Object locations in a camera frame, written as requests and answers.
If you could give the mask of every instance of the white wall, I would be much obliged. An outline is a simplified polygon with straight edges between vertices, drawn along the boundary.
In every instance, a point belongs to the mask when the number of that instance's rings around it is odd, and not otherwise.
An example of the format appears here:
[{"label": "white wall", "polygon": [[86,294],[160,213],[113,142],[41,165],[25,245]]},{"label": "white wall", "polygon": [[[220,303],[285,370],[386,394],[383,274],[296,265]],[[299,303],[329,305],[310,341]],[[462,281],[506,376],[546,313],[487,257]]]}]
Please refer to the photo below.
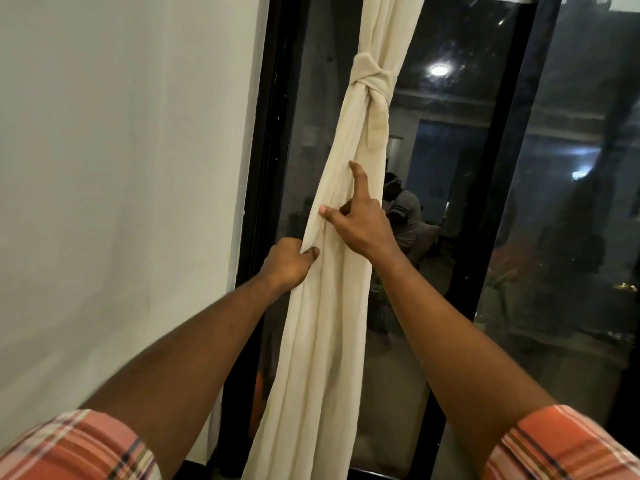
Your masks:
[{"label": "white wall", "polygon": [[0,0],[0,446],[233,286],[267,3]]}]

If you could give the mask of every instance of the curtain fold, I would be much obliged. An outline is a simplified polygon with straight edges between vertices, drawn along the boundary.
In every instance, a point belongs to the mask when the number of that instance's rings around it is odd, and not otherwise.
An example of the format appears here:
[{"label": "curtain fold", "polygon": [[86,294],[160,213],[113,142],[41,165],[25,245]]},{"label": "curtain fold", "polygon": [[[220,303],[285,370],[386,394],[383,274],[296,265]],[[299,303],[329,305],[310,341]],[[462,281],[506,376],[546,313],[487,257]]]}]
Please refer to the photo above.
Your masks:
[{"label": "curtain fold", "polygon": [[347,165],[359,162],[382,197],[388,105],[424,0],[364,0],[351,69],[303,250],[319,259],[292,291],[276,378],[244,469],[244,480],[347,477],[356,437],[371,265],[318,215],[353,193]]}]

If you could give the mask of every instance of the person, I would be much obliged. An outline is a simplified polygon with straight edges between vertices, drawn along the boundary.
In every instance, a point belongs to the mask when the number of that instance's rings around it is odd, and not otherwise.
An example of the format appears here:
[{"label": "person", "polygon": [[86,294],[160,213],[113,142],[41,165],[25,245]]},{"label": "person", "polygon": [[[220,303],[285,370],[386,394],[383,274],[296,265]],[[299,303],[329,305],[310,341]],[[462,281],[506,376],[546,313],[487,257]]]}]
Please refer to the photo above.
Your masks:
[{"label": "person", "polygon": [[396,242],[409,262],[419,268],[420,261],[438,238],[441,227],[422,222],[422,206],[418,197],[404,189],[402,181],[394,173],[385,174],[382,200],[389,203],[387,218]]},{"label": "person", "polygon": [[[640,462],[602,428],[560,406],[428,284],[396,243],[367,176],[350,162],[348,210],[320,214],[368,259],[438,403],[489,479],[640,478]],[[319,255],[283,239],[259,274],[173,330],[78,411],[30,430],[0,456],[0,478],[171,478],[266,307]]]}]

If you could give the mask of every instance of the door frame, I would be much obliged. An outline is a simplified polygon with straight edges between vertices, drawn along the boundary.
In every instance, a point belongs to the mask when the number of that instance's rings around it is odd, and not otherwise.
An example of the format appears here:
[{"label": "door frame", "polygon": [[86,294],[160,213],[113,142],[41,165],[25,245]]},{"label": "door frame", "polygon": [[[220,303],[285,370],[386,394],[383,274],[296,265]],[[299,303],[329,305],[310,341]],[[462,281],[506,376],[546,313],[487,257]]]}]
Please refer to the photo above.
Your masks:
[{"label": "door frame", "polygon": [[[484,147],[477,190],[469,202],[446,298],[473,321],[520,148],[562,0],[538,0],[518,10],[507,64]],[[236,287],[260,270],[275,243],[287,166],[310,0],[271,0],[249,167]],[[249,426],[264,317],[225,382],[215,464],[240,477],[251,439]],[[429,478],[445,417],[432,393],[422,419],[408,478]],[[385,477],[352,468],[350,479]]]}]

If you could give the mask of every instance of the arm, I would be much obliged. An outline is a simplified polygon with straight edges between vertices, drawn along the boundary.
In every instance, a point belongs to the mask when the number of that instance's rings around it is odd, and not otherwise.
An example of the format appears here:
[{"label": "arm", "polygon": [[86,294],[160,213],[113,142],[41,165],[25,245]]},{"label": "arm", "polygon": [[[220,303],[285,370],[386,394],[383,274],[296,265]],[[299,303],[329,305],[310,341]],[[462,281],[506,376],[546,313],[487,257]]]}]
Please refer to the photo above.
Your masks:
[{"label": "arm", "polygon": [[260,316],[316,260],[316,248],[300,254],[300,245],[282,239],[256,277],[137,355],[82,407],[132,428],[173,478]]},{"label": "arm", "polygon": [[364,170],[350,166],[355,191],[349,215],[325,206],[320,213],[380,275],[429,386],[482,472],[510,428],[556,402],[413,268],[379,202],[369,197]]}]

